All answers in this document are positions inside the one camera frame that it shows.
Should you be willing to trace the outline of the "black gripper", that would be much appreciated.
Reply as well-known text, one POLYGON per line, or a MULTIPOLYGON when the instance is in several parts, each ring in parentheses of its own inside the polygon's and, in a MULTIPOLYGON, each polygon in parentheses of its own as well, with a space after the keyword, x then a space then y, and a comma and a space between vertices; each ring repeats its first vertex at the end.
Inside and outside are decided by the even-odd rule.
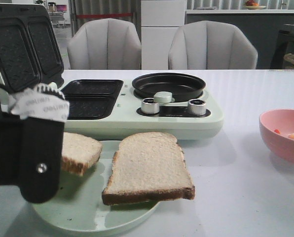
MULTIPOLYGON (((2 84, 0 89, 8 91, 2 84)), ((17 186, 28 202, 43 203, 59 189, 64 123, 28 118, 22 143, 21 125, 0 103, 0 186, 17 186)))

